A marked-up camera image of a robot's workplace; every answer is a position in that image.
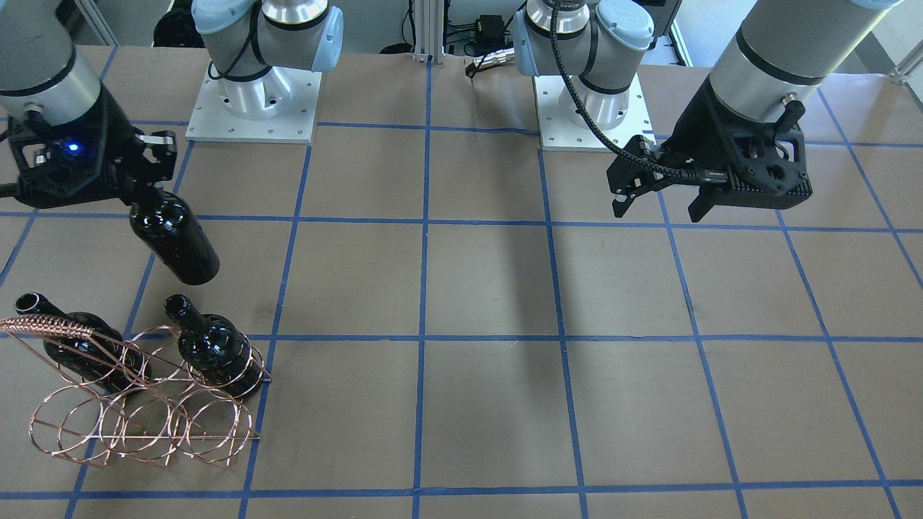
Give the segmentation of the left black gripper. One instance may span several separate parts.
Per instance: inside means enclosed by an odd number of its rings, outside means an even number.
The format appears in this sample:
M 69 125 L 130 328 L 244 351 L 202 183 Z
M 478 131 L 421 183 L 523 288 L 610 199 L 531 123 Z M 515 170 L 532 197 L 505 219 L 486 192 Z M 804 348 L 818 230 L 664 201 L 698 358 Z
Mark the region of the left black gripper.
M 658 163 L 655 144 L 636 135 L 607 168 L 614 217 L 624 217 L 637 197 L 683 180 L 682 170 L 667 167 L 728 173 L 725 183 L 699 188 L 688 206 L 692 223 L 715 206 L 784 210 L 804 203 L 812 195 L 799 127 L 804 114 L 804 104 L 794 99 L 775 120 L 748 120 L 726 107 L 705 79 L 663 145 L 666 167 Z

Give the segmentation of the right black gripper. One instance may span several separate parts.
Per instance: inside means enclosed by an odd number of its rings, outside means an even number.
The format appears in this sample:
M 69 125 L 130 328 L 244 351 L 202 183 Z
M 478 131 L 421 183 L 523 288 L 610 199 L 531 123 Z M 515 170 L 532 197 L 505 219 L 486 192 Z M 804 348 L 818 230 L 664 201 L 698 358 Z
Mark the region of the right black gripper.
M 178 155 L 174 131 L 142 133 L 105 86 L 88 112 L 63 125 L 12 116 L 7 141 L 19 175 L 6 196 L 35 209 L 110 198 L 164 203 L 158 183 L 174 177 Z

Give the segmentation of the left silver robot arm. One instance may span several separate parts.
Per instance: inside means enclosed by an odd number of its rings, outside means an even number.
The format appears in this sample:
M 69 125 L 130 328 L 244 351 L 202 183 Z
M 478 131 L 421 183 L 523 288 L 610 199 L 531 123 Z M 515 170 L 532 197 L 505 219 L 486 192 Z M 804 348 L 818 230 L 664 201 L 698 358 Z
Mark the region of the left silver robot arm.
M 614 216 L 637 197 L 696 186 L 689 217 L 716 206 L 784 210 L 812 195 L 799 122 L 805 102 L 894 1 L 758 1 L 660 145 L 604 131 L 624 119 L 630 86 L 655 39 L 634 1 L 526 1 L 511 19 L 518 71 L 556 76 L 570 117 L 614 154 Z

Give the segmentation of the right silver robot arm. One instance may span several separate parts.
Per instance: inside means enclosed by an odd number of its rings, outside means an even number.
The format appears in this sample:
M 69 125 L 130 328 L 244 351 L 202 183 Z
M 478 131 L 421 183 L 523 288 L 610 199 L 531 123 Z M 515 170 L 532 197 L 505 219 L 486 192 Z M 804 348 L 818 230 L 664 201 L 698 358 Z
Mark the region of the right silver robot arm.
M 210 80 L 267 87 L 283 68 L 326 72 L 342 53 L 344 16 L 329 1 L 175 1 L 149 23 L 152 48 L 205 48 Z M 34 209 L 118 198 L 148 207 L 172 200 L 176 137 L 145 134 L 103 85 L 55 7 L 2 3 L 2 133 L 14 180 L 2 197 Z

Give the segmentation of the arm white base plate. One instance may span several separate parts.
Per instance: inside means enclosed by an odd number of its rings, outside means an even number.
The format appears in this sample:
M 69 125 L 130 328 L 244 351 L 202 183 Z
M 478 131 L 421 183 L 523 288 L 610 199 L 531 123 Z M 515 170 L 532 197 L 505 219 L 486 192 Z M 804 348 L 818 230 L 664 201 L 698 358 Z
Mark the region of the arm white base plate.
M 538 76 L 533 80 L 543 150 L 609 150 L 577 113 L 560 76 Z M 636 135 L 655 140 L 639 76 L 634 76 L 627 91 L 615 95 L 590 91 L 576 76 L 573 77 L 573 86 L 591 119 L 614 144 L 623 146 Z
M 185 137 L 191 141 L 310 144 L 322 73 L 269 68 L 248 82 L 206 70 Z

